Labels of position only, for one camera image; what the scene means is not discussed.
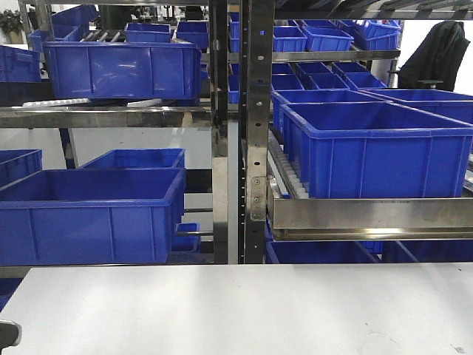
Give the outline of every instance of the plastic bin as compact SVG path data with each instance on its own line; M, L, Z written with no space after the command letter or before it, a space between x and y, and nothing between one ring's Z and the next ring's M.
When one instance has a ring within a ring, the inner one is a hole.
M362 92L349 90L288 90L273 91L273 125L283 132L283 117L281 105L296 103L320 103L320 102L373 102L382 101L381 98L367 95Z
M228 102L238 104L239 102L239 77L238 75L228 76Z
M317 89L348 89L348 85L336 74L309 74L309 88Z
M0 189L0 265L163 263L184 169L43 170Z
M44 42L56 98L200 96L201 52L194 44Z
M239 38L239 13L228 13L228 26L230 37Z
M374 89L367 92L398 104L473 124L473 96L470 95L432 89Z
M95 5L79 5L51 16L52 24L79 26L81 38L89 33L89 23L99 16Z
M39 52L0 45L0 81L41 81Z
M0 150L0 187L42 169L40 149Z
M313 52L350 50L353 37L336 28L304 27L306 49Z
M384 247L383 263L466 263L473 261L473 240L406 240Z
M230 52L239 53L239 38L229 38L230 41Z
M307 37L294 26L274 27L273 50L274 52L304 52Z
M208 48L207 21L181 21L177 24L176 37L195 43L201 50Z
M114 149L84 164L81 169L184 168L181 148Z
M356 61L337 61L332 63L332 71L340 75L342 78L345 77L347 72L370 72L366 67L362 66Z
M358 242L267 242L267 264L378 263Z
M171 41L173 31L168 24L126 24L127 42L165 42Z
M289 63L273 63L273 74L294 74Z
M358 31L353 33L355 43L362 50L395 50L398 47L400 33L381 37L365 38Z
M63 24L54 24L54 39L60 42L77 42L81 40L79 26L66 26ZM36 52L43 52L43 41L39 30L30 34L31 44Z
M271 76L272 90L303 90L301 82L295 74L279 74Z
M472 125L387 102L282 111L285 153L310 197L461 195Z
M5 307L22 280L13 278L0 279L0 311Z
M383 89L386 84L370 72L348 72L345 74L345 83L353 90Z
M297 63L297 76L305 87L310 87L309 74L322 74L324 72L331 72L330 69L320 61Z
M365 38L388 36L401 31L401 26L396 20L355 21L355 28Z
M336 28L335 23L330 20L301 20L299 22L301 27L325 27Z

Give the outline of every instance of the white wall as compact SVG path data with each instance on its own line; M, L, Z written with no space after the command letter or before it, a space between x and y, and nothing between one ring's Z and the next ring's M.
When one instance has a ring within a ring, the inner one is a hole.
M430 29L440 21L405 21L404 32L401 42L401 56L399 57L399 67L402 67L419 44L425 39ZM473 42L473 21L464 21L465 37ZM473 43L466 50L462 64L457 74L455 92L473 95Z

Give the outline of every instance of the vertical steel upright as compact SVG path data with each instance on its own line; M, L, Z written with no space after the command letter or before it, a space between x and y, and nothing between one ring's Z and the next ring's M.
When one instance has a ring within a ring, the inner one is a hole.
M248 24L245 19L248 8ZM262 263L265 252L268 122L271 64L273 55L274 0L248 0L240 6L240 27L248 28L246 98L240 90L241 107L246 112L243 156L245 161L245 263Z
M209 0L212 200L215 263L228 263L228 28L227 1Z

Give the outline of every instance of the white workbench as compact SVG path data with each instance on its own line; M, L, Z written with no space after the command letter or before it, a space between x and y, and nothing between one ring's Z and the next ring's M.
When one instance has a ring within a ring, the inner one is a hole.
M6 355L473 353L473 265L32 269Z

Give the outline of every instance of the hanging coat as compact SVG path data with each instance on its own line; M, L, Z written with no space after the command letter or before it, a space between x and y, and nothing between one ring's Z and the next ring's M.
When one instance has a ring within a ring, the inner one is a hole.
M463 22L436 24L399 72L401 89L424 89L419 80L442 80L437 89L453 91L469 41Z

